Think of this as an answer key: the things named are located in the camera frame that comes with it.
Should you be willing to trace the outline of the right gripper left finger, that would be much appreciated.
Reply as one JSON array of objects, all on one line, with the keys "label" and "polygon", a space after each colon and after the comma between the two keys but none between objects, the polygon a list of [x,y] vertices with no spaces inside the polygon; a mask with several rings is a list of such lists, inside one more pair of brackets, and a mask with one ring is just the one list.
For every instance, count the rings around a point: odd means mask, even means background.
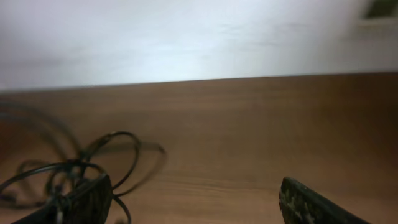
[{"label": "right gripper left finger", "polygon": [[112,199],[110,178],[103,174],[13,224],[104,224]]}]

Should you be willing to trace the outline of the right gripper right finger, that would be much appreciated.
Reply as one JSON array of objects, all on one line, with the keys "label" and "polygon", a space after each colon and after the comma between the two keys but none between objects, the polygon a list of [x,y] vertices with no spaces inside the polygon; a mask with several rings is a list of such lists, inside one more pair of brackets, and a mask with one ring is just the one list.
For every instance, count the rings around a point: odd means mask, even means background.
[{"label": "right gripper right finger", "polygon": [[285,224],[369,224],[291,177],[283,178],[279,207]]}]

